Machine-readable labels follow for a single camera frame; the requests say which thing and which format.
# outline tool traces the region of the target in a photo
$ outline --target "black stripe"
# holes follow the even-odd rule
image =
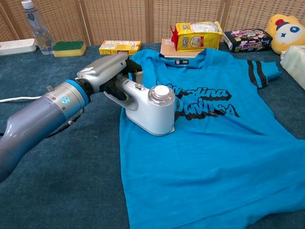
[[[255,78],[255,75],[254,75],[254,66],[253,66],[253,63],[251,60],[247,60],[248,62],[248,65],[249,65],[249,77],[250,77],[250,80],[251,82],[257,86],[257,81],[256,81],[256,78]]]
[[[267,86],[267,79],[266,76],[263,73],[263,69],[262,69],[262,63],[260,61],[255,61],[256,66],[257,66],[257,73],[259,75],[259,78],[261,79],[262,82],[262,87],[266,87]]]

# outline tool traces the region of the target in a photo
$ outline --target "snack box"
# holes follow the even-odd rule
[[[219,48],[223,34],[219,22],[202,21],[197,23],[176,23],[172,31],[172,42],[177,51],[202,51]]]
[[[126,53],[131,56],[136,54],[140,47],[141,41],[103,41],[99,51],[101,55]]]
[[[271,47],[272,37],[262,29],[224,32],[224,42],[231,52],[266,51]]]

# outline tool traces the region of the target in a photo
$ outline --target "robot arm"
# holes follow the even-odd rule
[[[22,157],[39,142],[90,103],[90,96],[107,92],[119,100],[125,94],[116,87],[115,76],[131,73],[141,81],[142,68],[126,54],[100,58],[30,105],[13,114],[0,139],[0,182],[15,169]]]

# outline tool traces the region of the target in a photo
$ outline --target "woven partition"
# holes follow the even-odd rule
[[[146,42],[145,0],[86,0],[85,10],[93,44],[103,40]]]
[[[178,22],[216,21],[221,0],[153,0],[153,42],[172,36]]]
[[[304,0],[232,0],[224,31],[243,30],[253,27],[265,29],[274,14],[296,16],[305,25]]]
[[[52,34],[57,41],[84,40],[81,23],[74,0],[33,0]],[[6,0],[24,38],[31,38],[31,29],[26,21],[21,0]]]
[[[7,42],[12,40],[14,40],[13,34],[11,34],[8,26],[0,14],[0,42]]]

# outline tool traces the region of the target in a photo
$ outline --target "water bottle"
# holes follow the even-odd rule
[[[53,54],[53,46],[55,43],[40,11],[35,8],[31,0],[24,0],[21,4],[25,9],[26,17],[41,52],[45,55]]]

